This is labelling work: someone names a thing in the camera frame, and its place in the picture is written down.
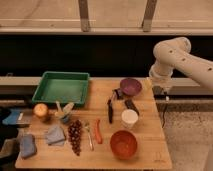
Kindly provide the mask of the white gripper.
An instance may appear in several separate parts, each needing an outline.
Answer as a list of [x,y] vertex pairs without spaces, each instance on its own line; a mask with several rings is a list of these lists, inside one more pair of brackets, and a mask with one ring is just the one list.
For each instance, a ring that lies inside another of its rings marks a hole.
[[167,96],[171,90],[171,78],[170,77],[150,77],[152,82],[152,89],[155,95]]

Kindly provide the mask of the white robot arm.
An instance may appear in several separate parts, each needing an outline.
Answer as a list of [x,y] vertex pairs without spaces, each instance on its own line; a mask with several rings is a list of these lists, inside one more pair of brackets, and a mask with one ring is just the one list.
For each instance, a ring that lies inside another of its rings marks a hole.
[[152,83],[165,87],[176,69],[205,89],[213,91],[213,62],[191,55],[190,52],[191,42],[186,37],[158,42],[153,48],[155,62],[149,70]]

